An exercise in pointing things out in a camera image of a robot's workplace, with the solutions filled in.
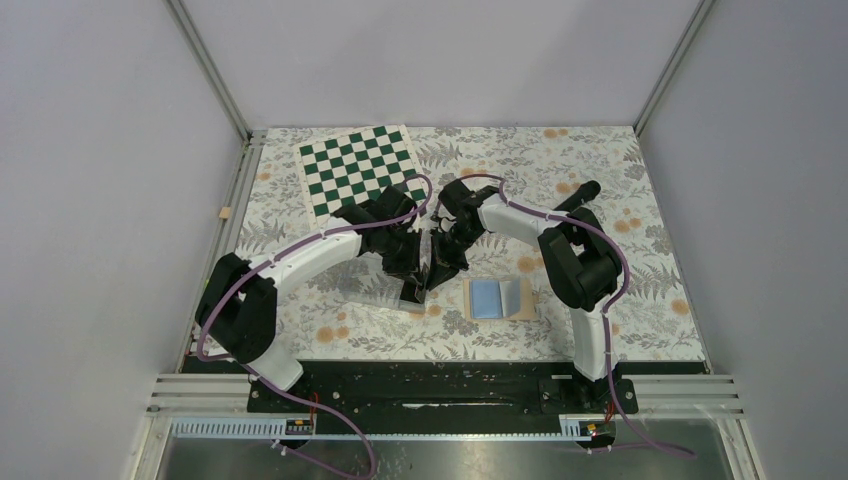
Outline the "beige leather card holder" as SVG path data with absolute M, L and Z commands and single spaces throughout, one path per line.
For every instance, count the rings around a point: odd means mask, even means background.
M 471 321 L 531 321 L 537 317 L 536 297 L 527 278 L 466 279 L 464 313 Z

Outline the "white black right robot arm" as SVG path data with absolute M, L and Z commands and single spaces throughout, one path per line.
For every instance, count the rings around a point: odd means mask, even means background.
M 612 245 L 586 203 L 601 191 L 588 181 L 551 211 L 534 210 L 507 199 L 501 186 L 469 189 L 462 180 L 447 184 L 439 206 L 452 216 L 449 229 L 431 231 L 430 272 L 433 290 L 468 269 L 467 250 L 485 232 L 498 233 L 539 249 L 549 285 L 571 311 L 575 337 L 574 367 L 583 378 L 573 386 L 575 402 L 597 412 L 613 398 L 610 375 L 617 362 L 603 317 L 624 272 L 620 250 Z

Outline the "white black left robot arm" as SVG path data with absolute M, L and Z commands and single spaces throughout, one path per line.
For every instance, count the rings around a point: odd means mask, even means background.
M 279 253 L 254 260 L 224 255 L 215 263 L 195 312 L 202 336 L 268 381 L 282 408 L 301 409 L 311 387 L 301 377 L 302 365 L 277 339 L 279 300 L 341 263 L 376 254 L 383 272 L 400 281 L 401 300 L 422 302 L 427 273 L 420 258 L 422 235 L 412 225 L 423 207 L 410 194 L 388 186 L 372 200 L 342 206 L 324 228 Z

